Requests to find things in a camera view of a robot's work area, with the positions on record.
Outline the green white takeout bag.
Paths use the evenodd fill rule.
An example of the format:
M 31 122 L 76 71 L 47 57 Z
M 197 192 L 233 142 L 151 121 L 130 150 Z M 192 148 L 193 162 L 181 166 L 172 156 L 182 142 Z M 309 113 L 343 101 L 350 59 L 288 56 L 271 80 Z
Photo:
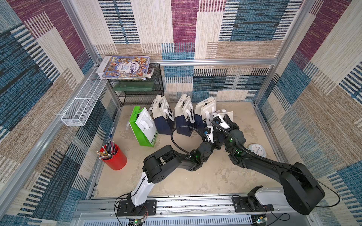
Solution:
M 153 147 L 156 143 L 158 131 L 153 118 L 146 107 L 135 106 L 133 108 L 126 129 L 132 132 L 140 146 Z

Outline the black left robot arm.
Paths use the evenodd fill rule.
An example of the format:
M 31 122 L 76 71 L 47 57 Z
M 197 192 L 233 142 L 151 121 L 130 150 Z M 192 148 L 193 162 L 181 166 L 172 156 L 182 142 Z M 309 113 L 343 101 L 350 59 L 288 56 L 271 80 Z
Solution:
M 201 136 L 203 142 L 191 152 L 177 146 L 178 149 L 183 151 L 183 153 L 179 153 L 171 145 L 166 145 L 146 157 L 143 161 L 141 179 L 136 188 L 127 196 L 127 200 L 132 202 L 134 207 L 143 205 L 154 185 L 168 177 L 175 169 L 182 168 L 187 171 L 196 171 L 201 168 L 215 149 L 221 149 L 226 137 L 221 130 L 213 126 L 207 126 L 203 131 L 192 126 L 179 126 L 171 132 L 171 141 L 174 144 L 176 142 L 173 139 L 173 133 L 181 128 L 194 130 Z

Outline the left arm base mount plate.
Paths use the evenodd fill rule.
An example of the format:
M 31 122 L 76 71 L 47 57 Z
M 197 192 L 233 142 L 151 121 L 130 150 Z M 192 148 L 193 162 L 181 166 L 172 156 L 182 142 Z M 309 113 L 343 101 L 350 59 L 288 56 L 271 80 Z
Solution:
M 157 200 L 147 199 L 144 204 L 135 206 L 131 199 L 120 201 L 116 207 L 116 215 L 118 217 L 130 216 L 154 216 L 156 214 Z

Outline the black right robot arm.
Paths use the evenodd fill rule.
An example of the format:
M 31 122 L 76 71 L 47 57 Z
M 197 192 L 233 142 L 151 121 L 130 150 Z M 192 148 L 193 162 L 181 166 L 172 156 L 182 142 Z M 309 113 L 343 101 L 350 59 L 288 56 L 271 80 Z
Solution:
M 218 121 L 211 121 L 215 129 L 225 135 L 224 146 L 234 165 L 257 171 L 279 182 L 287 203 L 296 212 L 308 215 L 325 197 L 325 192 L 308 168 L 301 164 L 279 163 L 246 149 L 242 131 L 224 129 Z

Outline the navy white takeout bag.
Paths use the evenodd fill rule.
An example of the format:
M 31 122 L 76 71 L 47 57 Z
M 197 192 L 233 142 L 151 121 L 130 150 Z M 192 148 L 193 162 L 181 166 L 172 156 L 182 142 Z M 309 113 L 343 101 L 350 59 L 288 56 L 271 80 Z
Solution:
M 158 133 L 170 135 L 174 127 L 175 118 L 165 96 L 156 95 L 149 108 L 149 113 L 153 117 Z
M 218 122 L 221 127 L 230 131 L 232 129 L 233 111 L 226 111 L 225 109 L 217 110 L 211 114 L 210 121 Z
M 181 95 L 180 99 L 175 105 L 173 116 L 175 118 L 177 133 L 190 137 L 192 134 L 192 129 L 188 127 L 182 127 L 195 127 L 195 115 L 193 112 L 193 104 L 190 96 L 187 94 Z
M 196 129 L 202 131 L 210 122 L 210 116 L 216 112 L 216 100 L 209 97 L 196 104 L 194 109 Z

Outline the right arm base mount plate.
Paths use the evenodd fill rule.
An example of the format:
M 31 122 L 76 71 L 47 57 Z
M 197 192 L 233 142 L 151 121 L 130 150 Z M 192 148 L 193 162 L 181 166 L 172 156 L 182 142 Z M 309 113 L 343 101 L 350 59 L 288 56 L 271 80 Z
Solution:
M 261 204 L 256 198 L 256 192 L 262 188 L 262 186 L 256 186 L 253 188 L 247 196 L 232 195 L 232 203 L 235 212 L 272 212 L 274 207 L 269 205 Z

